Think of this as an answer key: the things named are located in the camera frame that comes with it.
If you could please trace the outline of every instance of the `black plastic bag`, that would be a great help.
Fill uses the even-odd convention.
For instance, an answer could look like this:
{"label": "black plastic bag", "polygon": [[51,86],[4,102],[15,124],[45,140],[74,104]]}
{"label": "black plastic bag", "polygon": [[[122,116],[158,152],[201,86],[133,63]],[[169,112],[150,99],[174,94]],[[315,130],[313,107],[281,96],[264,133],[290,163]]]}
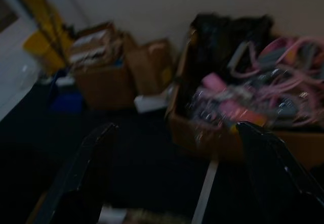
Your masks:
{"label": "black plastic bag", "polygon": [[[194,59],[192,70],[198,78],[216,72],[221,78],[235,83],[227,69],[227,63],[242,41],[252,41],[256,53],[268,44],[273,21],[268,16],[260,18],[221,17],[217,14],[198,14],[191,23],[195,42],[191,43]],[[244,70],[250,64],[249,55],[246,54],[240,62],[238,71]]]}

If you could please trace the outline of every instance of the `yellow object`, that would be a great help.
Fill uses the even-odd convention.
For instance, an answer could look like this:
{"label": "yellow object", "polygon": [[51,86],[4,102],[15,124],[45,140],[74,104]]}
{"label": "yellow object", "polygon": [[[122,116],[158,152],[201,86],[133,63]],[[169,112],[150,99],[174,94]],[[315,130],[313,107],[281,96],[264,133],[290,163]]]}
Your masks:
{"label": "yellow object", "polygon": [[[69,48],[73,43],[65,34],[60,35],[60,40],[64,49]],[[63,59],[50,46],[50,43],[40,31],[32,34],[23,47],[39,62],[48,75],[52,75],[65,67]]]}
{"label": "yellow object", "polygon": [[[32,11],[35,19],[38,23],[41,24],[43,30],[48,34],[52,39],[52,43],[58,46],[58,39],[61,44],[61,47],[67,57],[67,50],[73,44],[73,40],[69,38],[68,34],[62,29],[62,19],[52,5],[50,6],[50,11],[53,16],[53,20],[56,25],[56,31],[58,32],[58,38],[55,36],[55,30],[50,19],[48,9],[44,4],[44,0],[23,0],[29,9]],[[48,75],[52,75],[57,72],[58,69],[64,68],[64,60],[61,56],[51,47],[49,41],[46,37],[40,32],[37,31],[32,34],[28,40],[23,45],[24,49],[28,51],[42,66],[44,71]]]}
{"label": "yellow object", "polygon": [[166,85],[166,84],[169,84],[171,79],[172,79],[172,71],[171,71],[171,67],[168,66],[167,68],[165,68],[162,73],[161,73],[161,76],[162,76],[162,82],[163,82],[163,85]]}

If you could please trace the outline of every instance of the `dark floor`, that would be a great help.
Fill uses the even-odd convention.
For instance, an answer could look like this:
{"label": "dark floor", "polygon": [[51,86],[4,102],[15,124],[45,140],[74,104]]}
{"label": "dark floor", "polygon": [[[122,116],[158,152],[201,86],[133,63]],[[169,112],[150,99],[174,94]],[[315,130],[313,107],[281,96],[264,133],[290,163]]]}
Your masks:
{"label": "dark floor", "polygon": [[[13,223],[26,220],[64,160],[106,122],[119,126],[107,201],[192,218],[208,161],[179,151],[163,111],[57,114],[47,110],[47,94],[48,87],[34,86],[0,122],[0,208]],[[244,165],[220,163],[204,223],[216,221],[263,222]]]}

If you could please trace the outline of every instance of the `pink object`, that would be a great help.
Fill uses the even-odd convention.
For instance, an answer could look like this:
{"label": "pink object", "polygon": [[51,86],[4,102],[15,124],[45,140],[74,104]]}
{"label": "pink object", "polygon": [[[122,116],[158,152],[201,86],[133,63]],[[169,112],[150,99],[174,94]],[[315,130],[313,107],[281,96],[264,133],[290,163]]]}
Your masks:
{"label": "pink object", "polygon": [[[264,55],[266,53],[269,53],[275,49],[281,48],[281,47],[286,47],[286,51],[282,54],[282,56],[280,56],[280,58],[275,62],[275,64],[286,64],[286,65],[290,65],[293,66],[295,59],[296,59],[296,55],[298,50],[300,49],[300,47],[305,44],[305,43],[315,43],[317,44],[322,51],[324,50],[324,40],[322,38],[316,38],[316,37],[302,37],[302,38],[278,38],[275,41],[273,41],[272,43],[270,43],[261,53],[260,55]],[[258,66],[258,62],[255,58],[255,50],[254,50],[254,46],[252,43],[249,43],[249,48],[250,48],[250,59],[252,62],[252,69],[253,71],[248,71],[245,73],[240,73],[235,71],[235,68],[232,68],[230,73],[233,77],[236,78],[247,78],[253,75],[256,75],[260,72],[259,66]],[[315,60],[313,61],[313,64],[315,64],[317,67],[320,66],[321,61],[320,59],[323,58],[324,55],[319,54]]]}
{"label": "pink object", "polygon": [[249,121],[259,125],[266,122],[266,118],[263,115],[242,107],[234,100],[221,103],[218,109],[224,117],[234,122]]}
{"label": "pink object", "polygon": [[223,80],[215,73],[210,73],[207,76],[205,76],[202,79],[202,84],[204,85],[204,87],[216,93],[225,91],[227,87]]}

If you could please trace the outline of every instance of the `white wall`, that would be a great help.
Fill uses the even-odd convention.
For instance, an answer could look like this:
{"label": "white wall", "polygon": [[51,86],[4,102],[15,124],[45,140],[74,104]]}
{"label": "white wall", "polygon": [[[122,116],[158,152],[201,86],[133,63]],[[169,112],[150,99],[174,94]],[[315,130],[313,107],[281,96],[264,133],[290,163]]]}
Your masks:
{"label": "white wall", "polygon": [[[67,22],[86,24],[69,0],[51,0]],[[114,20],[139,42],[168,36],[180,48],[198,12],[271,14],[284,34],[324,36],[324,0],[76,0],[91,24]]]}

